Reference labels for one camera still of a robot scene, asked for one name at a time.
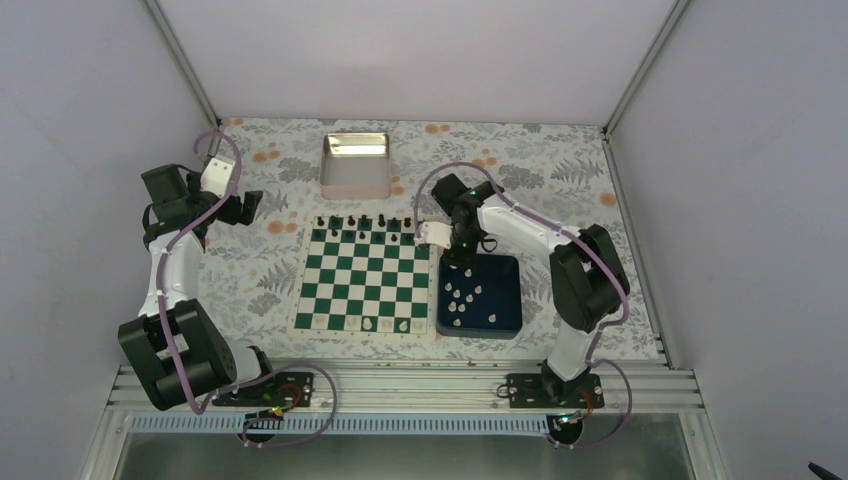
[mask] chessboard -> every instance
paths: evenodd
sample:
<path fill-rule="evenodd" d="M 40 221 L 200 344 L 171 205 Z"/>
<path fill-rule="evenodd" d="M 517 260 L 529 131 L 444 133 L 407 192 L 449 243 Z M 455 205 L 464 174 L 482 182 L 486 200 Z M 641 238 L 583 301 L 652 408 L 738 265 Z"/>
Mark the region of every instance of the chessboard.
<path fill-rule="evenodd" d="M 294 338 L 435 339 L 436 248 L 411 215 L 313 213 L 303 234 L 287 331 Z"/>

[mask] white wall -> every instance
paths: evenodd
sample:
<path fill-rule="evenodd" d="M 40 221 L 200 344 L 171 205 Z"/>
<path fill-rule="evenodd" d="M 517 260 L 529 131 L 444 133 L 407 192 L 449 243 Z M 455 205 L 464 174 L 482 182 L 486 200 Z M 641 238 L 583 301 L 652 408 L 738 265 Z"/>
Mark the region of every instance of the white wall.
<path fill-rule="evenodd" d="M 139 178 L 203 118 L 140 2 L 0 15 L 0 465 L 76 478 L 150 261 Z"/>
<path fill-rule="evenodd" d="M 221 116 L 602 125 L 673 0 L 160 0 Z"/>
<path fill-rule="evenodd" d="M 848 478 L 848 3 L 696 1 L 614 133 L 735 478 Z"/>

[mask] dark blue tray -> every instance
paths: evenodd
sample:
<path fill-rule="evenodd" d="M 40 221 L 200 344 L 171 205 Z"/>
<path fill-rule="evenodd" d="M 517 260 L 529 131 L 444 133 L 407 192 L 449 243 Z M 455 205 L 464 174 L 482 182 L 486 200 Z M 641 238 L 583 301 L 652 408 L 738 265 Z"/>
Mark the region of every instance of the dark blue tray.
<path fill-rule="evenodd" d="M 515 338 L 521 330 L 521 282 L 518 260 L 509 255 L 477 255 L 471 276 L 465 276 L 464 268 L 451 268 L 444 259 L 439 259 L 439 305 L 436 331 L 450 337 Z M 453 288 L 445 290 L 450 283 Z M 480 285 L 482 292 L 474 293 Z M 453 292 L 459 289 L 460 298 Z M 465 296 L 474 296 L 468 303 Z M 465 312 L 450 312 L 448 305 L 456 302 L 465 305 Z M 495 323 L 489 315 L 495 314 Z M 459 319 L 461 325 L 454 326 Z"/>

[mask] table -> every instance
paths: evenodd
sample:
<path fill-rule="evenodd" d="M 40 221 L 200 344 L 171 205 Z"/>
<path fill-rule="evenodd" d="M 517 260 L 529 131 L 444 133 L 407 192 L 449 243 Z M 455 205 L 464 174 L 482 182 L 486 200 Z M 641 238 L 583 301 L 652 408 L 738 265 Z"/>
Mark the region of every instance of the table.
<path fill-rule="evenodd" d="M 391 197 L 329 201 L 321 196 L 318 172 L 322 140 L 327 133 L 339 131 L 389 134 Z M 250 342 L 270 357 L 545 358 L 561 322 L 551 298 L 550 274 L 541 261 L 507 242 L 500 242 L 496 253 L 519 258 L 525 323 L 513 340 L 437 335 L 431 343 L 396 344 L 295 341 L 286 334 L 303 219 L 310 211 L 362 209 L 407 215 L 418 185 L 433 168 L 446 162 L 470 161 L 487 168 L 522 204 L 565 224 L 582 227 L 597 223 L 610 231 L 632 286 L 631 316 L 624 325 L 605 331 L 595 355 L 631 360 L 659 357 L 597 127 L 231 118 L 225 122 L 224 132 L 236 141 L 244 157 L 239 190 L 265 192 L 251 226 L 231 227 L 217 222 L 206 239 L 200 299 L 228 339 Z M 232 156 L 225 142 L 221 142 L 220 153 Z M 455 173 L 466 184 L 481 181 L 479 173 L 473 171 L 456 169 Z M 439 218 L 440 210 L 429 197 L 422 201 L 421 209 L 427 218 Z"/>

